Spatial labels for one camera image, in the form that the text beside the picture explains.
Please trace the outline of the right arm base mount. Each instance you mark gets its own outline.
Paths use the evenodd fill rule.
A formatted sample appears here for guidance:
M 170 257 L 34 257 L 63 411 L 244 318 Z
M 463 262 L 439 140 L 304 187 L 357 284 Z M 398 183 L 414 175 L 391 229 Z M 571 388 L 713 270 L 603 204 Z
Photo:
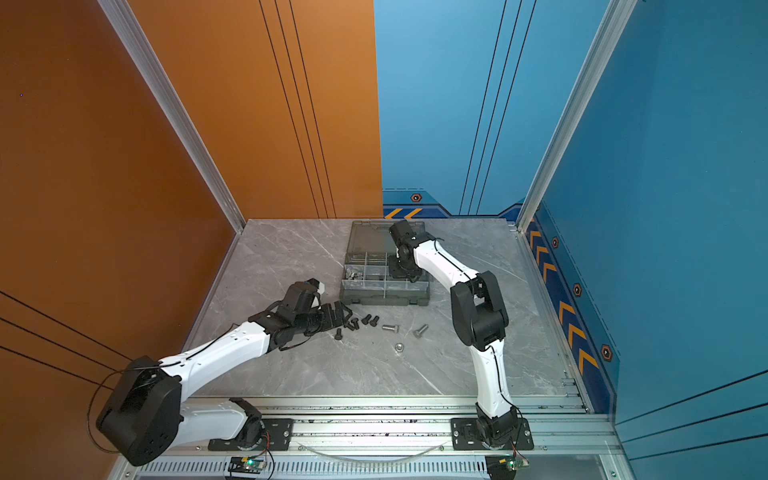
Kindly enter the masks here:
M 529 422 L 520 413 L 508 412 L 494 419 L 452 418 L 450 430 L 452 447 L 457 451 L 532 451 L 535 448 Z

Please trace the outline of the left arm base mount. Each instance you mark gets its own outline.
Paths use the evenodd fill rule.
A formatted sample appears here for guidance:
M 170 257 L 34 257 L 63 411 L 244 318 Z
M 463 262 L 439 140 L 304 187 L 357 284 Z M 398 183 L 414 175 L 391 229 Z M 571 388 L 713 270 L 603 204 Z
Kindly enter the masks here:
M 240 397 L 231 397 L 229 402 L 246 414 L 246 421 L 239 433 L 232 439 L 212 439 L 209 451 L 287 451 L 290 446 L 294 420 L 292 418 L 267 418 L 254 405 Z

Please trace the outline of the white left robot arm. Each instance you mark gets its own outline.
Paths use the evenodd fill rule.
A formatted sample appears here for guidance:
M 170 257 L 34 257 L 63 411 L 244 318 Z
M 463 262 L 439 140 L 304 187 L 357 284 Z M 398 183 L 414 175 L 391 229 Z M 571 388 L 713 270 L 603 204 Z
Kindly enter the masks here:
M 262 413 L 232 397 L 213 407 L 189 405 L 202 387 L 236 367 L 273 351 L 350 324 L 341 301 L 325 303 L 324 286 L 311 278 L 290 285 L 280 300 L 216 338 L 160 360 L 142 356 L 116 372 L 117 383 L 89 421 L 130 464 L 150 463 L 166 450 L 203 441 L 238 450 L 260 448 L 266 436 Z

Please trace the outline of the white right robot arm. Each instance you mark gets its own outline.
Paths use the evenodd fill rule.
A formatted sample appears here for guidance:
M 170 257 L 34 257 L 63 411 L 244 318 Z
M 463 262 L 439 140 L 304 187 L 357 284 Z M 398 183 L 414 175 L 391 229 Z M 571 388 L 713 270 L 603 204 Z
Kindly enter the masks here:
M 393 277 L 415 282 L 427 273 L 448 291 L 452 325 L 470 350 L 477 379 L 477 428 L 489 445 L 507 442 L 520 417 L 504 366 L 509 315 L 497 277 L 464 265 L 440 239 L 414 230 L 406 220 L 390 226 L 389 233 L 396 249 L 390 261 Z

